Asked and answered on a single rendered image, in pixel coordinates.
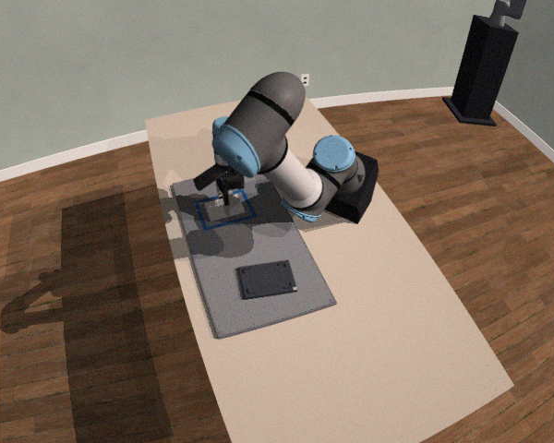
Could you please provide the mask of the blue tape outline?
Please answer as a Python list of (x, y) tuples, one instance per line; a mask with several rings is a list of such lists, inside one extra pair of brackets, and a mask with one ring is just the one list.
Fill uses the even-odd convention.
[(201, 214), (201, 211), (200, 211), (200, 208), (199, 208), (199, 204), (198, 203), (201, 203), (201, 202), (204, 202), (204, 201), (208, 201), (208, 200), (212, 200), (212, 199), (216, 199), (218, 198), (218, 196), (216, 197), (212, 197), (212, 198), (206, 198), (206, 199), (202, 199), (202, 200), (199, 200), (199, 201), (195, 201), (194, 204), (196, 206), (196, 209), (197, 209), (197, 212), (198, 212), (198, 215), (199, 215), (199, 218), (200, 218), (200, 221), (202, 223), (202, 226), (203, 226), (203, 229), (204, 231), (207, 231), (207, 230), (210, 230), (210, 229), (213, 229), (213, 228), (217, 228), (217, 227), (221, 227), (221, 226), (224, 226), (224, 225), (227, 225), (227, 224), (231, 224), (231, 223), (234, 223), (234, 222), (240, 222), (240, 221), (243, 221), (243, 220), (247, 220), (247, 219), (251, 219), (251, 218), (254, 218), (254, 217), (258, 217), (256, 212), (253, 210), (248, 198), (247, 198), (247, 195), (244, 191), (244, 189), (241, 189), (241, 190), (237, 190), (237, 191), (234, 191), (233, 194), (236, 194), (236, 193), (242, 193), (252, 215), (251, 216), (247, 216), (247, 217), (244, 217), (244, 218), (240, 218), (240, 219), (237, 219), (237, 220), (233, 220), (233, 221), (228, 221), (228, 222), (224, 222), (224, 223), (220, 223), (220, 224), (217, 224), (217, 225), (213, 225), (213, 226), (210, 226), (210, 227), (207, 227), (206, 226), (206, 223), (203, 219), (203, 216)]

